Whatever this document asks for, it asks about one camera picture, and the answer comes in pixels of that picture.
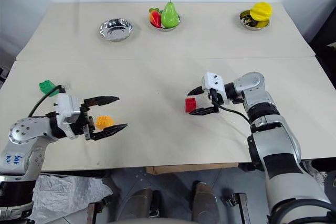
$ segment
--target orange toy block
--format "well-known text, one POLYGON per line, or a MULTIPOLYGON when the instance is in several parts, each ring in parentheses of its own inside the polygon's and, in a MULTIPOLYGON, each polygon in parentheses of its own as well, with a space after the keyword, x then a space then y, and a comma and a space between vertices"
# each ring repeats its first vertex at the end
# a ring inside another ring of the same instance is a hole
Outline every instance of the orange toy block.
POLYGON ((113 126, 114 120, 108 115, 101 115, 96 120, 96 127, 100 130, 103 130, 107 127, 113 126))

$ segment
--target bowl with fruit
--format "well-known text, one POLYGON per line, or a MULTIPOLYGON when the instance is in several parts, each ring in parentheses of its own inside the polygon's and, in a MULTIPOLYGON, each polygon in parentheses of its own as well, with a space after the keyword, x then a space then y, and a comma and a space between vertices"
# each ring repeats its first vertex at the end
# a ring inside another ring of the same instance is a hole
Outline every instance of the bowl with fruit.
POLYGON ((170 0, 163 10, 160 10, 159 8, 150 8, 149 21, 157 30, 171 31, 179 25, 181 18, 177 13, 172 0, 170 0))

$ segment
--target green toy block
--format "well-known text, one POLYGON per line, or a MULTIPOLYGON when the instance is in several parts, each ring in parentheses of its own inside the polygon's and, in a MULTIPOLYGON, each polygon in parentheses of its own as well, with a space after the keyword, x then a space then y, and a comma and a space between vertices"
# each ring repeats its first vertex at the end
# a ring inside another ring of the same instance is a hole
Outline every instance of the green toy block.
MULTIPOLYGON (((56 87, 55 84, 53 84, 53 83, 52 83, 51 81, 49 81, 49 80, 46 80, 46 81, 44 81, 44 82, 41 82, 41 83, 39 83, 38 85, 39 85, 41 91, 42 91, 44 94, 48 93, 48 92, 51 91, 54 87, 56 87)), ((49 95, 49 97, 52 97, 52 96, 55 95, 55 94, 58 94, 58 90, 56 90, 56 91, 54 91, 53 93, 51 93, 51 94, 49 95)))

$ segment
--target green pear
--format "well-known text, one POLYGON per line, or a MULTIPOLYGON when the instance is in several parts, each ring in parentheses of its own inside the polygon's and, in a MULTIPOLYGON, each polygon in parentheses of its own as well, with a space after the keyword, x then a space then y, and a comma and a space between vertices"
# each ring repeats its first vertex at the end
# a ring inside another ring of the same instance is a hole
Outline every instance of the green pear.
POLYGON ((161 14, 161 23, 166 28, 172 28, 178 25, 178 13, 172 0, 168 2, 161 14))

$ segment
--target black cable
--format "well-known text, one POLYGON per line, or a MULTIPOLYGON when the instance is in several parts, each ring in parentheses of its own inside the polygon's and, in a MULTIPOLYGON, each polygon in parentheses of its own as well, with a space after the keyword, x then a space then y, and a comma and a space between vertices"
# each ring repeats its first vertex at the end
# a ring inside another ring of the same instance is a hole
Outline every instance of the black cable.
POLYGON ((39 105, 53 92, 55 92, 58 89, 61 89, 62 85, 57 85, 56 87, 54 87, 52 90, 50 90, 48 93, 46 93, 33 107, 32 111, 29 113, 28 117, 32 117, 35 110, 37 109, 37 107, 39 107, 39 105))
POLYGON ((270 224, 281 224, 283 217, 293 209, 302 206, 316 206, 328 209, 336 214, 336 206, 317 199, 297 199, 284 204, 271 218, 270 224))
POLYGON ((240 115, 242 118, 244 118, 248 122, 248 124, 250 124, 250 121, 248 120, 248 118, 246 116, 244 116, 243 114, 241 114, 239 111, 231 110, 231 109, 225 108, 223 106, 220 106, 217 102, 213 102, 212 104, 215 105, 215 106, 217 106, 217 107, 219 107, 222 110, 225 110, 225 111, 228 111, 228 112, 240 115))

